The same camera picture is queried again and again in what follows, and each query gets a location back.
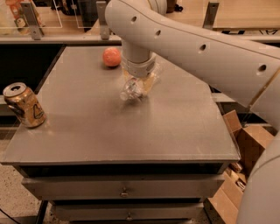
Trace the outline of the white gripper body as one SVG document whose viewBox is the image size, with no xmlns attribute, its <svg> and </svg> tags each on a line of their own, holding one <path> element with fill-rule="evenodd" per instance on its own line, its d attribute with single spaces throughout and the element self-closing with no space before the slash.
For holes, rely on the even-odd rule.
<svg viewBox="0 0 280 224">
<path fill-rule="evenodd" d="M 132 62 L 122 56 L 122 67 L 130 75 L 136 78 L 147 77 L 155 68 L 156 54 L 153 53 L 148 60 L 141 63 Z"/>
</svg>

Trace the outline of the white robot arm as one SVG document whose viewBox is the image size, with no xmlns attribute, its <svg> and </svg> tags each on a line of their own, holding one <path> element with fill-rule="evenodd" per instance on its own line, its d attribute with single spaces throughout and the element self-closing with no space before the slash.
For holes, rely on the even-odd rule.
<svg viewBox="0 0 280 224">
<path fill-rule="evenodd" d="M 105 12 L 120 38 L 150 50 L 218 89 L 280 130 L 280 49 L 181 24 L 143 0 L 111 0 Z M 237 224 L 279 224 L 280 132 L 256 162 Z"/>
</svg>

